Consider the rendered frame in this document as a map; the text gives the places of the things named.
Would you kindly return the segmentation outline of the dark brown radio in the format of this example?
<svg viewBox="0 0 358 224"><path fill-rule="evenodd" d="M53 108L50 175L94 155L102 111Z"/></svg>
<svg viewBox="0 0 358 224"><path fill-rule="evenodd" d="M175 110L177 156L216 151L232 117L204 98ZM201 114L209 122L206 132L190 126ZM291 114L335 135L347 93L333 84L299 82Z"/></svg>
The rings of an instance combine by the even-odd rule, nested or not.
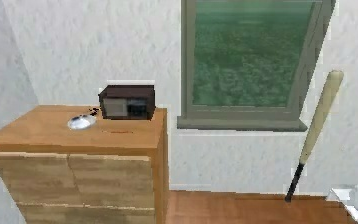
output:
<svg viewBox="0 0 358 224"><path fill-rule="evenodd" d="M156 108L153 85L107 85L98 97L104 119L151 120Z"/></svg>

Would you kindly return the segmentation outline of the grey framed window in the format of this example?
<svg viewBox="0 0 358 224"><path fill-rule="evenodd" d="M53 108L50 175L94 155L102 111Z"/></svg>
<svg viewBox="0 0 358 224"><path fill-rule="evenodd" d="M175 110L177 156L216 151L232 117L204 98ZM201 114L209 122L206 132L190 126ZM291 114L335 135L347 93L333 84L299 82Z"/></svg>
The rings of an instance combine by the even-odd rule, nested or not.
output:
<svg viewBox="0 0 358 224"><path fill-rule="evenodd" d="M338 0L181 0L181 129L304 132Z"/></svg>

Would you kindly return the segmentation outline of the silver round dish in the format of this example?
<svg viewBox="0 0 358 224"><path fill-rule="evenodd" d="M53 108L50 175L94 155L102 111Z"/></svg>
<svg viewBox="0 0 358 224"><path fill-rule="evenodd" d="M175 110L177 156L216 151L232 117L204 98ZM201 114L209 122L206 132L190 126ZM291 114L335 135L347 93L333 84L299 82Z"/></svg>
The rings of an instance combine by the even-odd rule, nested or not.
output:
<svg viewBox="0 0 358 224"><path fill-rule="evenodd" d="M96 123L96 118L92 115L79 115L71 118L67 126L71 130L84 130Z"/></svg>

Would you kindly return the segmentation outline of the white bed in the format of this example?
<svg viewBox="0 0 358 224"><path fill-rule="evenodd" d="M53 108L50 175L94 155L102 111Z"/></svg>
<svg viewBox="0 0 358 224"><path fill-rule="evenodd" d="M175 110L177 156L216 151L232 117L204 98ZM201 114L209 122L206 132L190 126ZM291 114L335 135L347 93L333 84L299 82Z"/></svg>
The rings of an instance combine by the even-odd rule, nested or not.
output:
<svg viewBox="0 0 358 224"><path fill-rule="evenodd" d="M333 187L326 200L339 202L358 224L358 184Z"/></svg>

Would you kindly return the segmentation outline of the wooden chest of drawers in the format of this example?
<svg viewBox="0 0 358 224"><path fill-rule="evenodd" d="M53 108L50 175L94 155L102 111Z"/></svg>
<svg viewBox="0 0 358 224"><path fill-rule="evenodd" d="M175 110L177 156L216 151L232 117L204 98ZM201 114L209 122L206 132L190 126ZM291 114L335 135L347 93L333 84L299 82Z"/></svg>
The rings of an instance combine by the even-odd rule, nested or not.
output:
<svg viewBox="0 0 358 224"><path fill-rule="evenodd" d="M26 224L165 224L167 112L67 122L83 106L38 106L0 130L0 177Z"/></svg>

